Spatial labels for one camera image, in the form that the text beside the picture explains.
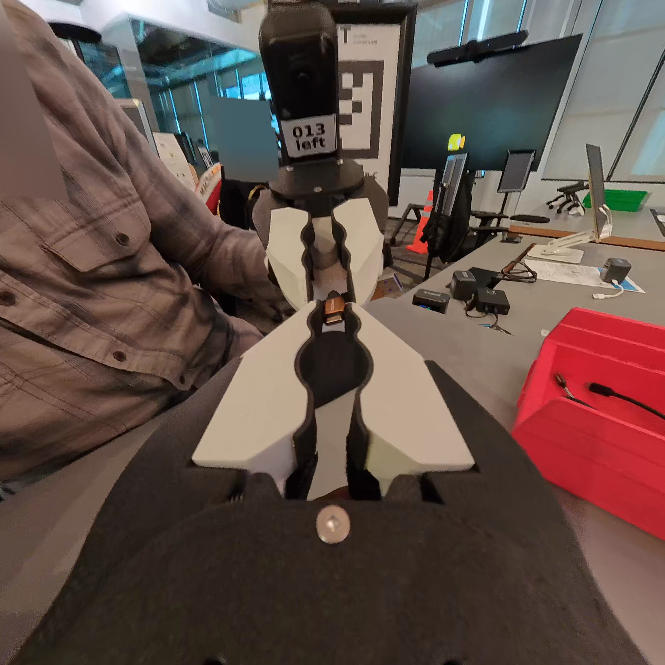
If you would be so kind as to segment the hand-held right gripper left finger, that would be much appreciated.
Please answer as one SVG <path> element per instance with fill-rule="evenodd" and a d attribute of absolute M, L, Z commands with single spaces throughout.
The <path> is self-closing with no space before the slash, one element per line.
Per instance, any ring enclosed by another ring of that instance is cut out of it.
<path fill-rule="evenodd" d="M 300 361 L 318 334 L 313 301 L 243 354 L 194 450 L 196 466 L 264 473 L 284 498 L 308 497 L 317 424 Z"/>

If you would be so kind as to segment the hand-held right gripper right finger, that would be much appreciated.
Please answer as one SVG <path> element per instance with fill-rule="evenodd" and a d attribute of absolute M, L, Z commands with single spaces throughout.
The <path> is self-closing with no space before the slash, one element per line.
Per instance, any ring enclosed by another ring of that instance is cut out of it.
<path fill-rule="evenodd" d="M 470 448 L 436 384 L 439 366 L 355 303 L 345 334 L 358 380 L 346 438 L 349 493 L 380 500 L 398 476 L 468 471 Z"/>

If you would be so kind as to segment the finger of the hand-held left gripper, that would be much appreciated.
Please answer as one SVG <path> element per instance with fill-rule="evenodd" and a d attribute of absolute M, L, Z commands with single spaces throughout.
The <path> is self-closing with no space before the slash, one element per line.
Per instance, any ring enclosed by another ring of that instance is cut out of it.
<path fill-rule="evenodd" d="M 313 300 L 314 238 L 309 212 L 293 207 L 271 212 L 267 259 L 283 296 L 295 311 Z"/>
<path fill-rule="evenodd" d="M 368 198 L 348 199 L 331 212 L 332 234 L 346 271 L 349 299 L 364 307 L 384 270 L 384 236 Z"/>

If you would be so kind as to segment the red storage bin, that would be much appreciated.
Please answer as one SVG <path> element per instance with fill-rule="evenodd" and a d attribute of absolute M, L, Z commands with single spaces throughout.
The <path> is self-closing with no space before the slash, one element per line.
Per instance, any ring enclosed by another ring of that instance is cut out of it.
<path fill-rule="evenodd" d="M 664 540 L 664 328 L 575 307 L 544 338 L 513 438 L 542 476 Z"/>

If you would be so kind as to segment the person's left forearm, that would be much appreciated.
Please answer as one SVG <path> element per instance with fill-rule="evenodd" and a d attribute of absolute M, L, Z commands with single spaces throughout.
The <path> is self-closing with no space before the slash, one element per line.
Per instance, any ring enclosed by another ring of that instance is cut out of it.
<path fill-rule="evenodd" d="M 269 278 L 267 255 L 256 232 L 207 214 L 207 240 L 199 285 L 210 295 L 278 304 L 282 293 Z"/>

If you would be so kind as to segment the orange traffic cone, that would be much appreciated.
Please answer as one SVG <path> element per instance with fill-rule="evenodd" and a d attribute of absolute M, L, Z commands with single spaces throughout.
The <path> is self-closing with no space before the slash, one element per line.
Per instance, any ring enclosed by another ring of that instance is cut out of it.
<path fill-rule="evenodd" d="M 433 211 L 433 199 L 434 199 L 434 190 L 430 189 L 428 192 L 428 197 L 424 205 L 420 204 L 410 204 L 408 209 L 405 211 L 407 214 L 413 212 L 418 214 L 418 225 L 414 234 L 414 240 L 410 245 L 406 246 L 408 251 L 411 251 L 414 254 L 427 255 L 428 254 L 428 242 L 424 233 L 425 227 L 429 222 L 429 217 Z"/>

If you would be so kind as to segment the black white marker sign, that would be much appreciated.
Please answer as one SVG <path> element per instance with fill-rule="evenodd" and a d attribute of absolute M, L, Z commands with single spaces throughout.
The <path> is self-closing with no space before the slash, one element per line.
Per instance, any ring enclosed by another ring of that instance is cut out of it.
<path fill-rule="evenodd" d="M 340 155 L 398 204 L 417 6 L 328 5 L 337 25 Z"/>

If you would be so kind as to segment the black jacket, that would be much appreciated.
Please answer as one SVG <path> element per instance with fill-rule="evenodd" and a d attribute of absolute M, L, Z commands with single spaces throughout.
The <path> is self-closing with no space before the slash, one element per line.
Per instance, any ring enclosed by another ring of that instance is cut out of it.
<path fill-rule="evenodd" d="M 451 216 L 446 216 L 443 213 L 437 215 L 436 210 L 432 210 L 420 235 L 421 242 L 428 243 L 434 231 L 434 223 L 437 222 L 437 235 L 433 248 L 434 254 L 443 263 L 455 261 L 455 255 L 461 249 L 461 245 L 468 234 L 472 189 L 475 179 L 476 172 L 473 170 L 467 171 L 461 177 Z"/>

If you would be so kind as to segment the tablet on black stand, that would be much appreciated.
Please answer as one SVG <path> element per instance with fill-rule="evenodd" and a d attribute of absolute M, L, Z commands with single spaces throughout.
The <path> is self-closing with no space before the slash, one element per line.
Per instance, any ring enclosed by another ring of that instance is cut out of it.
<path fill-rule="evenodd" d="M 527 186 L 529 174 L 537 155 L 536 150 L 508 150 L 502 174 L 499 179 L 497 193 L 503 195 L 498 220 L 506 220 L 508 199 L 511 194 L 520 194 Z"/>

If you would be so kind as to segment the black video bar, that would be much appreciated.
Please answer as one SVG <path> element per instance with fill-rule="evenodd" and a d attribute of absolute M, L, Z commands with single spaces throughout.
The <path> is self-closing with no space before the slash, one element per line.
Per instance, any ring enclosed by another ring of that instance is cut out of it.
<path fill-rule="evenodd" d="M 426 62 L 437 68 L 462 62 L 480 62 L 489 56 L 520 47 L 528 37 L 529 31 L 523 29 L 480 41 L 470 40 L 460 46 L 432 51 L 427 55 Z"/>

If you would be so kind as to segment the person's plaid shirt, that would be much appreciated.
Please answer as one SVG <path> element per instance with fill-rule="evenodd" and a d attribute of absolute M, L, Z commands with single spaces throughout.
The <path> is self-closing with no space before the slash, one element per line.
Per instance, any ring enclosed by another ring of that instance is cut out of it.
<path fill-rule="evenodd" d="M 10 486 L 187 399 L 262 335 L 220 309 L 225 294 L 199 285 L 212 212 L 36 12 L 2 5 L 69 197 L 1 198 L 1 484 Z"/>

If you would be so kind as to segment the large black monitor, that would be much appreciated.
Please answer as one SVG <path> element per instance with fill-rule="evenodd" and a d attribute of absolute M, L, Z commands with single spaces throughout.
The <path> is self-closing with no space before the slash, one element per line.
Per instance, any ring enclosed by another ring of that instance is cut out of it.
<path fill-rule="evenodd" d="M 436 170 L 466 153 L 468 170 L 502 171 L 509 151 L 526 151 L 536 171 L 582 37 L 412 69 L 402 168 Z"/>

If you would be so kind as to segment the white tablet stand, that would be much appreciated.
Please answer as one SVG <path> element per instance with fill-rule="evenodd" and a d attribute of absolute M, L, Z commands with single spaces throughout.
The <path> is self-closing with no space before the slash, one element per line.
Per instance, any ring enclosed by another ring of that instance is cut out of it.
<path fill-rule="evenodd" d="M 593 219 L 591 230 L 555 238 L 545 245 L 534 245 L 528 250 L 526 255 L 528 258 L 580 264 L 584 251 L 578 249 L 577 246 L 587 243 L 599 243 L 611 237 L 612 214 L 605 200 L 603 162 L 600 147 L 593 144 L 586 144 L 586 156 Z"/>

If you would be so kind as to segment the green bin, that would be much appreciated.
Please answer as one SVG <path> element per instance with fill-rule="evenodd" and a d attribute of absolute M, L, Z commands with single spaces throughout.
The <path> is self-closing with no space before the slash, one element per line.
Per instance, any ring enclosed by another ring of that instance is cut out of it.
<path fill-rule="evenodd" d="M 651 196 L 650 192 L 639 189 L 604 189 L 604 204 L 612 212 L 636 213 L 641 211 Z"/>

